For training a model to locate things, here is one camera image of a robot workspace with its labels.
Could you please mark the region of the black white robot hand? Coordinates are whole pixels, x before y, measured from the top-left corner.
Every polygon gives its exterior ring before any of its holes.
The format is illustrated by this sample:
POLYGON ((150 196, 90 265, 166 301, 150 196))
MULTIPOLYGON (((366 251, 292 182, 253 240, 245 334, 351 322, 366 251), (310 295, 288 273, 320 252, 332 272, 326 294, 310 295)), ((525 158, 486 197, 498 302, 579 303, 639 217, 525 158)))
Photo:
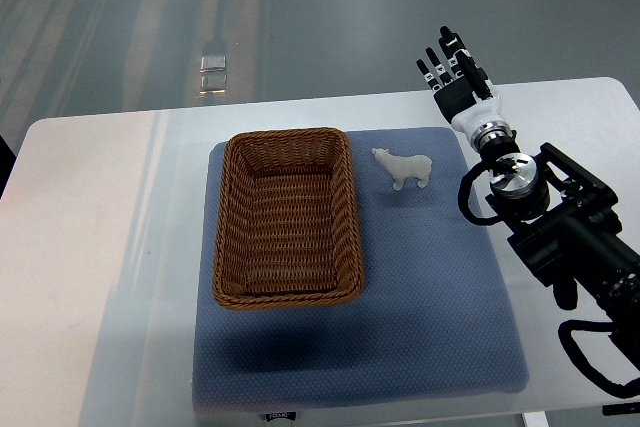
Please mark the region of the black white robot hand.
POLYGON ((442 26, 438 45, 444 60, 427 47, 428 62, 418 59, 416 65, 445 120, 455 130, 467 134, 485 125, 505 124, 499 94, 459 34, 442 26))

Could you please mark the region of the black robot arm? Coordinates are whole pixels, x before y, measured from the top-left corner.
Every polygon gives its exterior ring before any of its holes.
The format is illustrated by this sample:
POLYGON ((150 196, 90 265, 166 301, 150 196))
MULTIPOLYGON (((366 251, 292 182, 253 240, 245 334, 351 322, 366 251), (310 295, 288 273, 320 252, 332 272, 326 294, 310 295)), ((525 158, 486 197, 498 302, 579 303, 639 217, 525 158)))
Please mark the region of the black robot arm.
POLYGON ((616 194, 549 143, 521 153, 503 121, 471 136, 481 160, 462 179, 458 206, 475 225, 504 223, 508 243, 557 305, 584 288, 619 329, 639 328, 639 255, 618 237, 616 194))

